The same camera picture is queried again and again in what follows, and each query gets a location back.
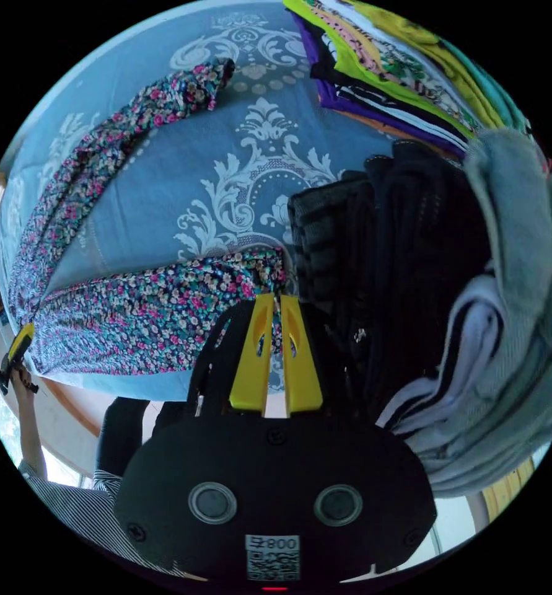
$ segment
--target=stack of folded clothes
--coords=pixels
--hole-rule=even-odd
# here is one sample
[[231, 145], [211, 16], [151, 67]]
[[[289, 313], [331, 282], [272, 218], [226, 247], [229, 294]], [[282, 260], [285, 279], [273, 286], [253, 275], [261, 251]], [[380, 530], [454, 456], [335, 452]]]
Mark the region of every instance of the stack of folded clothes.
[[551, 440], [552, 165], [531, 139], [481, 132], [463, 166], [398, 140], [288, 208], [300, 299], [436, 497], [483, 489]]
[[483, 130], [529, 132], [509, 94], [434, 33], [363, 2], [284, 5], [299, 28], [322, 107], [458, 159]]

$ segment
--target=blue bedsheet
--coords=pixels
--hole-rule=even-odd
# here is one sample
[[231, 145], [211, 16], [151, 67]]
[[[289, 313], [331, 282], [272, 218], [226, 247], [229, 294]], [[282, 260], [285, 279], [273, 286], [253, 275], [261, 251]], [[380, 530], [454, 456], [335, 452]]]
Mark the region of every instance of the blue bedsheet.
[[[279, 0], [195, 4], [194, 12], [189, 5], [188, 14], [174, 9], [151, 27], [140, 25], [71, 80], [32, 126], [0, 207], [4, 300], [22, 230], [61, 161], [94, 125], [171, 70], [213, 56], [237, 64], [214, 112], [155, 130], [143, 142], [68, 248], [49, 291], [239, 247], [286, 248], [290, 195], [361, 169], [373, 153], [390, 154], [391, 136], [318, 106], [300, 36]], [[190, 372], [51, 378], [127, 397], [183, 400]], [[274, 359], [269, 391], [281, 390]]]

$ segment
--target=person's hand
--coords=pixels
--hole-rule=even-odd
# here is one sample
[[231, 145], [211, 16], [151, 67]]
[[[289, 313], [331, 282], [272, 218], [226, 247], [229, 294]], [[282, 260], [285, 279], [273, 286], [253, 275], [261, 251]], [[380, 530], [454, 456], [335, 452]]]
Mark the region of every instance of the person's hand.
[[22, 366], [19, 369], [11, 371], [11, 386], [14, 388], [18, 407], [32, 405], [34, 403], [34, 393], [28, 388], [32, 383], [30, 373]]

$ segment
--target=label sticker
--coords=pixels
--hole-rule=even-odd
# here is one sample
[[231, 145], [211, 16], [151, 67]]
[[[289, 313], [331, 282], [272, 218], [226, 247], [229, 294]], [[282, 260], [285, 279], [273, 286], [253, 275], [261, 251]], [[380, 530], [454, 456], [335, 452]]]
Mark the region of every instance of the label sticker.
[[298, 535], [245, 535], [250, 581], [300, 581]]

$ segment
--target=person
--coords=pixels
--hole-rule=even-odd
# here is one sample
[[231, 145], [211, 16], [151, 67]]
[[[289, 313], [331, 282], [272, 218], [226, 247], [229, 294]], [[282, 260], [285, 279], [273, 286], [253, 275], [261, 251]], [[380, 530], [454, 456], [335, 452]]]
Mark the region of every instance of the person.
[[[83, 539], [145, 568], [184, 578], [204, 580], [173, 567], [167, 571], [139, 556], [121, 529], [113, 506], [129, 460], [142, 444], [142, 422], [149, 401], [117, 397], [107, 409], [98, 438], [91, 489], [48, 481], [38, 433], [32, 379], [25, 368], [13, 370], [20, 425], [22, 460], [18, 469], [36, 495], [68, 528]], [[164, 403], [153, 432], [177, 422], [184, 402]]]

